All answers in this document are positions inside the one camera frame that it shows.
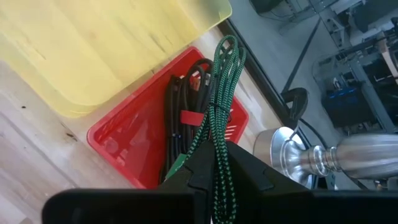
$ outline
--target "light wood floor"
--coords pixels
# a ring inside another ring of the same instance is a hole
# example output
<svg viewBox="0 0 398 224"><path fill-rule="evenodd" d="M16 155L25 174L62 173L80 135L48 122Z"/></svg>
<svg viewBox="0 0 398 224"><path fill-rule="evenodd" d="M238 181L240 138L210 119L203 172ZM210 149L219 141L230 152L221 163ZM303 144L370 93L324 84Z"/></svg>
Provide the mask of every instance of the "light wood floor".
<svg viewBox="0 0 398 224"><path fill-rule="evenodd" d="M215 28L193 45L213 58L220 38ZM86 132L153 72L92 114L68 119L54 113L5 63L0 64L0 223L40 223L45 201L65 189L133 187L87 145ZM250 115L239 145L252 152L258 133L279 127L280 121L246 71L235 95Z"/></svg>

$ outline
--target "yellow plastic bin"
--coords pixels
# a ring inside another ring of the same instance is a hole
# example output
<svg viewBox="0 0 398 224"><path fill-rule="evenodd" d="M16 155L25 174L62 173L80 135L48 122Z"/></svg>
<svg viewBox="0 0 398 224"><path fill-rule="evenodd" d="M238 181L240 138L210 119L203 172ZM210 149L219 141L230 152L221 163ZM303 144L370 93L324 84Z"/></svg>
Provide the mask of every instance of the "yellow plastic bin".
<svg viewBox="0 0 398 224"><path fill-rule="evenodd" d="M0 58L79 117L230 15L228 0L3 1Z"/></svg>

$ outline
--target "green braided cable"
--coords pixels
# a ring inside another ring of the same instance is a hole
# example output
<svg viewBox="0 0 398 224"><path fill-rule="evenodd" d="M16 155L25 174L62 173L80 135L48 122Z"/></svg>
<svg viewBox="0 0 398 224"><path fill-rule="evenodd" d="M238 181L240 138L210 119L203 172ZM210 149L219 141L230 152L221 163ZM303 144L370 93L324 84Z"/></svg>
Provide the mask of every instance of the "green braided cable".
<svg viewBox="0 0 398 224"><path fill-rule="evenodd" d="M229 41L230 46L225 49L223 44ZM232 224L236 218L238 205L232 180L231 168L228 160L228 148L225 142L225 130L228 123L228 111L234 96L236 84L244 67L246 52L238 48L235 36L227 35L217 45L211 79L214 90L203 121L187 152L187 159L206 140L213 142L216 151L213 223Z"/></svg>

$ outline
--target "red basket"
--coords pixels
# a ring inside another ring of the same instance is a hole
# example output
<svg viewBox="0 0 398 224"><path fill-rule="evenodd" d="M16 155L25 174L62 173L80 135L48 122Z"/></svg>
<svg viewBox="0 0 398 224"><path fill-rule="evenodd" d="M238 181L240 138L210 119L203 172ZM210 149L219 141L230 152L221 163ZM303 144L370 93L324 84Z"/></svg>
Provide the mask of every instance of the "red basket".
<svg viewBox="0 0 398 224"><path fill-rule="evenodd" d="M87 141L137 188L153 189L165 160L164 94L172 75L183 76L203 58L190 47L88 130ZM225 138L237 143L248 114L234 97Z"/></svg>

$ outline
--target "red velcro strap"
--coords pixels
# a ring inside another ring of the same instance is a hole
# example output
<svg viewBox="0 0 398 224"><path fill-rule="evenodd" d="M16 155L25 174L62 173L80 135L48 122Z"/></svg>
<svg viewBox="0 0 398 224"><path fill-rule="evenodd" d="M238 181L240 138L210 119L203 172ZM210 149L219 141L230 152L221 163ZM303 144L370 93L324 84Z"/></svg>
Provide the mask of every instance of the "red velcro strap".
<svg viewBox="0 0 398 224"><path fill-rule="evenodd" d="M181 110L180 122L199 127L205 115L192 111Z"/></svg>

